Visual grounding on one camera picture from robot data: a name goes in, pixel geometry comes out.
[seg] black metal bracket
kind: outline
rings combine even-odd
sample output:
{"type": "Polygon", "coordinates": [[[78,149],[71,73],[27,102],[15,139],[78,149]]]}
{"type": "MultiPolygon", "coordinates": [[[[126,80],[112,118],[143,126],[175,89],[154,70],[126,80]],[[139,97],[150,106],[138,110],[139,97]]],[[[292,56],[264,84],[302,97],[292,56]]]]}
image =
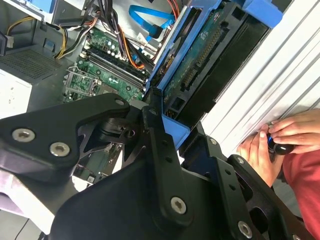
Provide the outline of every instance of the black metal bracket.
{"type": "Polygon", "coordinates": [[[95,127],[109,118],[125,117],[129,110],[120,96],[103,94],[4,118],[0,168],[43,182],[66,182],[86,155],[95,127]]]}

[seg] screw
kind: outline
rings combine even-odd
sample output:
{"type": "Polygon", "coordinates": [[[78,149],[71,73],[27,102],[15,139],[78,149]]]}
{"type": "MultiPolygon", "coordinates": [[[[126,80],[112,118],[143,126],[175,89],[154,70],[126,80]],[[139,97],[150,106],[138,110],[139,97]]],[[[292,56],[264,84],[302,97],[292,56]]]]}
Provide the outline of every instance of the screw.
{"type": "Polygon", "coordinates": [[[300,239],[300,237],[298,237],[298,236],[297,236],[297,235],[295,235],[295,234],[294,234],[294,235],[292,235],[292,239],[293,239],[293,240],[301,240],[301,239],[300,239]]]}
{"type": "Polygon", "coordinates": [[[121,101],[120,99],[116,99],[115,102],[121,106],[125,105],[125,103],[123,101],[121,101]]]}
{"type": "Polygon", "coordinates": [[[211,143],[212,143],[213,145],[217,145],[217,141],[214,140],[213,138],[211,138],[210,141],[211,141],[211,143]]]}
{"type": "Polygon", "coordinates": [[[237,159],[238,159],[240,164],[244,164],[245,163],[245,161],[241,157],[237,157],[237,159]]]}
{"type": "Polygon", "coordinates": [[[240,232],[247,238],[251,239],[252,238],[252,231],[249,227],[248,224],[246,224],[244,221],[239,221],[238,222],[238,228],[240,232]]]}
{"type": "Polygon", "coordinates": [[[177,196],[171,198],[171,207],[178,214],[185,214],[187,211],[185,202],[177,196]]]}
{"type": "Polygon", "coordinates": [[[158,115],[158,113],[156,112],[156,110],[155,109],[153,109],[153,108],[150,108],[150,113],[152,113],[153,115],[158,115]]]}
{"type": "Polygon", "coordinates": [[[21,143],[28,143],[35,139],[35,133],[27,128],[18,128],[12,132],[12,137],[14,140],[21,143]]]}
{"type": "Polygon", "coordinates": [[[55,142],[50,146],[50,153],[56,157],[65,157],[70,153],[70,147],[63,142],[55,142]]]}

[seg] finger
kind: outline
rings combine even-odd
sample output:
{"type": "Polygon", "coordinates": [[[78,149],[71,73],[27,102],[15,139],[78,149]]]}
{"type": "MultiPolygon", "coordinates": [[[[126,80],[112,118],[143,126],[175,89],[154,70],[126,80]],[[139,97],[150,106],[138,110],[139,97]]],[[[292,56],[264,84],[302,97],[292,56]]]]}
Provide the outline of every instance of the finger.
{"type": "Polygon", "coordinates": [[[295,122],[284,129],[271,134],[272,138],[293,136],[297,134],[320,133],[320,122],[295,122]]]}
{"type": "Polygon", "coordinates": [[[304,133],[293,136],[275,137],[273,141],[276,144],[293,144],[293,145],[320,145],[319,133],[304,133]]]}
{"type": "Polygon", "coordinates": [[[292,151],[293,154],[304,154],[320,150],[320,145],[298,145],[292,151]]]}
{"type": "Polygon", "coordinates": [[[301,122],[308,122],[310,118],[308,115],[295,115],[288,117],[286,119],[281,120],[280,122],[276,123],[269,129],[269,133],[273,134],[275,132],[278,132],[287,126],[294,124],[294,123],[301,123],[301,122]]]}
{"type": "Polygon", "coordinates": [[[268,140],[265,131],[261,131],[259,134],[259,147],[258,147],[258,163],[259,165],[269,164],[269,151],[268,140]]]}
{"type": "Polygon", "coordinates": [[[238,152],[240,153],[241,157],[243,157],[247,161],[249,161],[250,145],[254,137],[255,136],[247,137],[245,141],[238,147],[238,152]]]}
{"type": "Polygon", "coordinates": [[[256,134],[250,145],[249,161],[252,167],[259,164],[259,134],[256,134]]]}
{"type": "Polygon", "coordinates": [[[276,155],[273,162],[273,171],[275,177],[277,177],[280,173],[282,163],[284,162],[285,156],[284,155],[276,155]]]}

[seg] yellow cable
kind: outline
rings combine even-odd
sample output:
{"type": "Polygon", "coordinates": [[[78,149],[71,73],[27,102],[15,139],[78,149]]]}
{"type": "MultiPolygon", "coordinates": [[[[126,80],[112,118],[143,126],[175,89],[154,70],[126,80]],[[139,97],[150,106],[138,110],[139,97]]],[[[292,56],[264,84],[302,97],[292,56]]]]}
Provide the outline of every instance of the yellow cable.
{"type": "Polygon", "coordinates": [[[23,22],[30,21],[30,20],[32,20],[32,19],[34,19],[32,16],[27,16],[27,17],[24,17],[24,18],[16,21],[14,24],[12,24],[11,26],[9,26],[8,30],[6,31],[6,35],[9,36],[10,31],[11,31],[15,26],[17,26],[17,25],[19,25],[19,24],[21,24],[21,23],[23,23],[23,22]]]}
{"type": "Polygon", "coordinates": [[[58,26],[58,27],[59,27],[60,31],[62,31],[63,41],[62,41],[62,46],[61,46],[60,52],[58,53],[58,56],[56,56],[57,59],[59,59],[64,54],[64,51],[66,50],[66,47],[67,47],[66,33],[61,26],[58,26]]]}

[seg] black cable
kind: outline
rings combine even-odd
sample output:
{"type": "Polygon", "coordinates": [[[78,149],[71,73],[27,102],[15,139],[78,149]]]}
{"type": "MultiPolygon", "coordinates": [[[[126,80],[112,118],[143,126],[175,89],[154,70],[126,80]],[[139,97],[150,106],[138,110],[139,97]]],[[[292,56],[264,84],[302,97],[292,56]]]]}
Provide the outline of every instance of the black cable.
{"type": "Polygon", "coordinates": [[[20,231],[18,232],[18,234],[15,236],[14,240],[17,240],[17,238],[19,237],[20,233],[22,232],[22,230],[25,228],[25,226],[27,225],[29,221],[29,218],[27,219],[27,221],[25,222],[25,224],[22,226],[22,228],[20,229],[20,231]]]}

